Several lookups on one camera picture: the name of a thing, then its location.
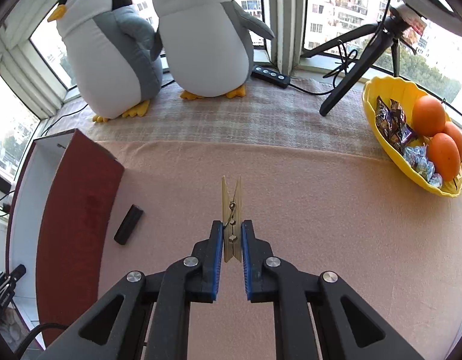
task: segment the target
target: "white penguin belly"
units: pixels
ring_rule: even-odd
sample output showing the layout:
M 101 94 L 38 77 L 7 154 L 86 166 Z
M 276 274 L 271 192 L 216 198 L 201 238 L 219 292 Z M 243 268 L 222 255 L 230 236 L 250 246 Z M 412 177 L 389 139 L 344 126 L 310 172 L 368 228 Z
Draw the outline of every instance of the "white penguin belly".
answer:
M 63 41 L 81 96 L 96 114 L 115 118 L 141 101 L 134 70 L 93 20 Z
M 249 58 L 221 4 L 161 17 L 159 32 L 173 78 L 186 91 L 220 96 L 246 80 Z

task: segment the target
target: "triangular cutout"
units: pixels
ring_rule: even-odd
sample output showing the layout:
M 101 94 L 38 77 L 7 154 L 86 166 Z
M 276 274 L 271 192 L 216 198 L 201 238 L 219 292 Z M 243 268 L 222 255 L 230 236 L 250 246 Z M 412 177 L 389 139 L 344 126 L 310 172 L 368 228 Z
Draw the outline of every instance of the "triangular cutout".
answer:
M 123 301 L 124 297 L 122 295 L 116 296 L 92 321 L 80 330 L 79 335 L 98 345 L 104 345 L 109 339 Z
M 342 297 L 341 304 L 343 305 L 356 344 L 360 348 L 384 339 L 384 332 L 366 317 L 348 297 Z

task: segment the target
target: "fruit bowl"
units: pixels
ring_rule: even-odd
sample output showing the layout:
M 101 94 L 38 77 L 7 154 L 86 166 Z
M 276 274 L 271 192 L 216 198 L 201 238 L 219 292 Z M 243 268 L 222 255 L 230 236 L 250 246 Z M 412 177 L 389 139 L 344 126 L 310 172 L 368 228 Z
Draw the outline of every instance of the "fruit bowl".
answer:
M 366 114 L 368 123 L 371 126 L 371 130 L 373 130 L 379 144 L 406 176 L 425 190 L 436 195 L 457 197 L 461 193 L 462 189 L 462 162 L 460 166 L 460 173 L 455 177 L 456 186 L 453 181 L 448 181 L 443 183 L 441 189 L 432 187 L 425 179 L 416 173 L 416 171 L 411 168 L 411 165 L 406 162 L 403 156 L 395 148 L 393 148 L 388 141 L 386 141 L 376 126 L 376 100 L 378 96 L 381 96 L 381 99 L 383 99 L 388 107 L 391 104 L 390 99 L 399 102 L 406 115 L 406 122 L 412 128 L 412 109 L 414 102 L 426 94 L 428 93 L 419 89 L 415 83 L 405 81 L 402 78 L 394 78 L 390 76 L 384 78 L 374 77 L 364 85 L 364 90 L 362 92 L 362 106 L 364 107 L 364 113 Z M 447 113 L 446 120 L 451 120 Z M 418 139 L 412 143 L 412 146 L 422 145 L 423 143 L 424 141 L 422 139 Z

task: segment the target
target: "plaid cloth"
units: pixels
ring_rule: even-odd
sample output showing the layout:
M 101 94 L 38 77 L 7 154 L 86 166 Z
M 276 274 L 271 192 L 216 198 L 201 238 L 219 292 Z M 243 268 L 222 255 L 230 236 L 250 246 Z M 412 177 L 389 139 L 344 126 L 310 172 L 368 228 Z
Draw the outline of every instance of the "plaid cloth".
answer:
M 171 79 L 167 74 L 164 82 Z M 331 88 L 310 79 L 292 82 L 311 92 Z M 368 126 L 357 90 L 349 91 L 326 117 L 319 114 L 325 96 L 307 95 L 292 87 L 283 90 L 259 79 L 249 79 L 247 95 L 231 100 L 184 101 L 179 97 L 181 91 L 176 83 L 163 88 L 144 117 L 93 123 L 94 113 L 88 107 L 62 118 L 49 134 L 76 127 L 97 141 L 254 143 L 388 158 Z M 65 104 L 51 122 L 84 105 L 82 98 Z

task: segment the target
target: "penguin beak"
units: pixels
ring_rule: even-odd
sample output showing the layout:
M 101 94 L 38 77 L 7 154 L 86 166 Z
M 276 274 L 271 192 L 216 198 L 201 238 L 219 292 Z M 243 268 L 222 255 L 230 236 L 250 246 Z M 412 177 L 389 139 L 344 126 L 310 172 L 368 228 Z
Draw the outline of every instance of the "penguin beak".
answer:
M 54 21 L 54 20 L 59 20 L 61 19 L 62 16 L 66 14 L 68 9 L 64 4 L 59 4 L 56 9 L 54 10 L 53 13 L 47 18 L 48 22 Z

